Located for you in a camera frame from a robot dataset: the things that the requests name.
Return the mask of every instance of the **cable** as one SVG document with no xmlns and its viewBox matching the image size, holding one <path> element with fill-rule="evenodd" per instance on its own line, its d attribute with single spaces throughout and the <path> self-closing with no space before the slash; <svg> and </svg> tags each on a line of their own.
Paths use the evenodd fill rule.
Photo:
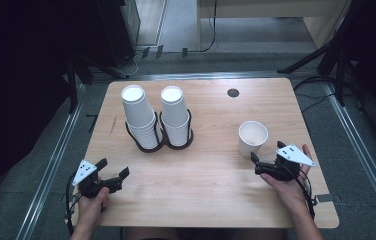
<svg viewBox="0 0 376 240">
<path fill-rule="evenodd" d="M 79 202 L 79 199 L 81 199 L 82 195 L 79 194 L 78 198 L 76 198 L 75 201 L 73 201 L 72 206 L 70 206 L 70 212 L 73 212 L 73 209 L 75 208 L 76 203 Z"/>
<path fill-rule="evenodd" d="M 76 171 L 70 175 L 69 179 L 67 180 L 66 184 L 66 217 L 67 217 L 67 229 L 69 230 L 70 236 L 73 234 L 73 224 L 72 224 L 72 212 L 71 208 L 69 207 L 69 189 L 70 189 L 70 183 L 72 182 L 72 179 L 76 176 Z"/>
<path fill-rule="evenodd" d="M 315 102 L 315 103 L 309 105 L 308 107 L 306 107 L 305 109 L 303 109 L 303 110 L 301 111 L 301 113 L 304 113 L 305 111 L 309 110 L 310 108 L 312 108 L 312 107 L 318 105 L 319 103 L 323 102 L 323 101 L 324 101 L 325 99 L 327 99 L 328 97 L 330 97 L 330 96 L 334 96 L 334 95 L 335 95 L 335 93 L 331 93 L 331 94 L 329 94 L 329 95 L 324 96 L 320 101 Z"/>
<path fill-rule="evenodd" d="M 333 77 L 321 77 L 321 76 L 315 76 L 315 77 L 309 77 L 298 83 L 297 85 L 294 86 L 293 90 L 297 90 L 300 86 L 302 86 L 305 83 L 310 83 L 310 82 L 335 82 L 336 79 Z"/>
<path fill-rule="evenodd" d="M 136 72 L 138 72 L 138 69 L 139 69 L 139 67 L 138 67 L 138 63 L 136 62 L 136 59 L 135 59 L 135 58 L 136 58 L 138 55 L 140 55 L 140 54 L 142 54 L 142 51 L 139 52 L 139 53 L 137 53 L 137 54 L 135 54 L 135 56 L 132 58 L 133 61 L 134 61 L 134 63 L 135 63 L 135 66 L 136 66 L 136 69 L 135 69 L 135 71 L 134 71 L 133 73 L 124 73 L 124 72 L 120 71 L 119 69 L 121 69 L 123 66 L 120 67 L 119 69 L 118 69 L 118 68 L 115 68 L 115 70 L 116 70 L 117 72 L 119 72 L 119 73 L 125 75 L 125 76 L 132 76 L 132 75 L 134 75 Z"/>
<path fill-rule="evenodd" d="M 215 40 L 216 40 L 216 9 L 217 9 L 217 0 L 215 0 L 215 6 L 214 6 L 214 11 L 213 11 L 213 40 L 212 40 L 212 43 L 210 44 L 210 46 L 204 50 L 200 50 L 200 51 L 188 51 L 188 52 L 200 52 L 200 53 L 203 53 L 203 52 L 207 52 L 214 44 Z"/>
<path fill-rule="evenodd" d="M 301 182 L 298 180 L 298 177 L 296 175 L 294 175 L 286 166 L 284 165 L 281 165 L 289 174 L 291 174 L 292 177 L 294 177 L 294 180 L 297 182 L 297 184 L 300 186 L 301 190 L 303 191 L 303 195 L 304 195 L 304 198 L 306 199 L 306 202 L 307 202 L 307 207 L 309 208 L 309 213 L 310 213 L 310 216 L 312 216 L 312 219 L 315 219 L 315 210 L 313 209 L 313 203 L 312 203 L 312 197 L 311 197 L 311 193 L 309 193 L 306 189 L 306 187 L 304 187 L 303 184 L 301 184 Z"/>
<path fill-rule="evenodd" d="M 304 176 L 306 177 L 306 180 L 307 180 L 307 183 L 308 183 L 308 186 L 309 186 L 309 197 L 312 198 L 312 184 L 310 183 L 310 179 L 309 177 L 307 176 L 307 174 L 305 172 L 303 172 L 303 170 L 300 169 L 300 171 L 304 174 Z"/>
<path fill-rule="evenodd" d="M 331 82 L 331 83 L 335 83 L 336 82 L 336 79 L 333 78 L 333 77 L 325 77 L 325 76 L 314 76 L 314 77 L 309 77 L 309 78 L 306 78 L 304 80 L 302 80 L 300 83 L 298 83 L 297 85 L 294 86 L 293 90 L 294 92 L 300 88 L 303 84 L 305 83 L 312 83 L 312 82 Z M 344 94 L 345 96 L 351 96 L 353 95 L 354 93 L 354 84 L 353 83 L 344 83 L 344 86 L 349 88 L 351 93 L 350 94 Z M 320 101 L 316 102 L 316 103 L 313 103 L 311 104 L 310 106 L 306 107 L 305 109 L 303 109 L 301 112 L 304 113 L 305 111 L 309 110 L 310 108 L 318 105 L 319 103 L 323 102 L 325 99 L 327 99 L 328 97 L 330 96 L 333 96 L 335 95 L 334 93 L 333 94 L 329 94 L 329 95 L 326 95 L 326 96 L 318 96 L 318 97 L 314 97 L 314 96 L 310 96 L 310 95 L 307 95 L 307 94 L 302 94 L 302 93 L 295 93 L 296 95 L 298 96 L 303 96 L 303 97 L 308 97 L 308 98 L 312 98 L 312 99 L 317 99 L 317 98 L 322 98 Z"/>
</svg>

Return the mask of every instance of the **paper cup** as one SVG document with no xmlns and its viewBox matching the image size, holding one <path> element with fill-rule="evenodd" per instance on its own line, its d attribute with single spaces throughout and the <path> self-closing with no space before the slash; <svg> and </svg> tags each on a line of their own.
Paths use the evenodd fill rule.
<svg viewBox="0 0 376 240">
<path fill-rule="evenodd" d="M 138 85 L 125 87 L 121 93 L 126 121 L 138 128 L 145 127 L 154 118 L 154 110 L 148 101 L 144 89 Z"/>
<path fill-rule="evenodd" d="M 175 147 L 183 146 L 188 142 L 187 135 L 189 134 L 189 138 L 191 138 L 191 128 L 188 128 L 189 123 L 189 114 L 187 112 L 188 119 L 179 127 L 171 127 L 163 119 L 162 116 L 162 123 L 163 129 L 166 131 L 167 137 L 169 139 L 170 144 Z"/>
<path fill-rule="evenodd" d="M 143 130 L 132 128 L 129 125 L 129 129 L 134 135 L 135 139 L 144 149 L 153 149 L 157 147 L 163 139 L 163 135 L 160 131 L 160 127 L 158 123 L 156 125 L 156 129 L 154 129 L 154 124 L 152 124 L 148 129 L 143 129 Z"/>
<path fill-rule="evenodd" d="M 257 153 L 260 147 L 268 139 L 268 130 L 266 127 L 256 121 L 247 121 L 241 124 L 239 130 L 238 151 L 245 158 L 250 159 L 251 153 Z"/>
<path fill-rule="evenodd" d="M 171 127 L 182 126 L 189 118 L 184 93 L 177 86 L 165 87 L 161 92 L 162 119 Z"/>
</svg>

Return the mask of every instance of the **wooden table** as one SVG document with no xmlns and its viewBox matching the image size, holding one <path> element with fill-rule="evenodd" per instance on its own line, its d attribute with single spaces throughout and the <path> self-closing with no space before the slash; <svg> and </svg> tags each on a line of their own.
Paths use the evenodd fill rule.
<svg viewBox="0 0 376 240">
<path fill-rule="evenodd" d="M 167 146 L 143 153 L 125 129 L 121 90 L 144 88 L 157 113 L 160 92 L 170 85 L 183 91 L 192 113 L 194 141 L 184 150 Z M 227 91 L 239 90 L 238 97 Z M 276 142 L 299 147 L 306 143 L 317 167 L 309 178 L 313 194 L 328 194 L 319 161 L 300 113 L 291 83 L 285 78 L 131 81 L 111 83 L 85 159 L 108 159 L 103 179 L 129 167 L 123 189 L 110 195 L 105 226 L 289 228 L 292 222 L 276 192 L 254 174 L 254 164 L 238 153 L 238 128 L 247 120 L 262 122 L 269 140 L 258 156 L 272 162 Z M 315 207 L 320 228 L 335 228 L 339 220 L 332 202 Z"/>
</svg>

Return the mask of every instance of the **stack of paper cups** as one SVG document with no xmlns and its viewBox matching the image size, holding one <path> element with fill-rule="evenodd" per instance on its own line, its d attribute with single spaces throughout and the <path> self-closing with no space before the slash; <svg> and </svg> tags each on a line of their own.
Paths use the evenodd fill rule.
<svg viewBox="0 0 376 240">
<path fill-rule="evenodd" d="M 170 144 L 180 147 L 188 142 L 191 130 L 188 128 L 189 114 L 184 94 L 179 87 L 168 86 L 161 92 L 162 122 Z"/>
<path fill-rule="evenodd" d="M 142 148 L 154 149 L 163 136 L 144 89 L 138 85 L 130 85 L 122 90 L 121 96 L 131 133 Z"/>
</svg>

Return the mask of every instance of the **human hand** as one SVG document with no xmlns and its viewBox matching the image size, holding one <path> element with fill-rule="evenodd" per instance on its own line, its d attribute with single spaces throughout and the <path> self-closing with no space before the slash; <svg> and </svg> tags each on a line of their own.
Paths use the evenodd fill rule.
<svg viewBox="0 0 376 240">
<path fill-rule="evenodd" d="M 304 154 L 306 154 L 306 156 L 311 159 L 310 150 L 306 144 L 302 146 L 302 149 Z M 301 166 L 300 176 L 298 177 L 298 180 L 301 183 L 304 183 L 304 181 L 306 180 L 309 169 L 310 166 Z M 291 212 L 291 214 L 295 214 L 299 211 L 304 210 L 307 211 L 306 199 L 304 198 L 303 190 L 300 188 L 295 179 L 289 182 L 278 181 L 266 173 L 260 174 L 260 177 L 267 184 L 275 188 L 282 203 Z"/>
<path fill-rule="evenodd" d="M 79 199 L 79 219 L 71 239 L 89 239 L 101 223 L 101 209 L 107 207 L 110 190 L 103 187 L 93 199 Z"/>
</svg>

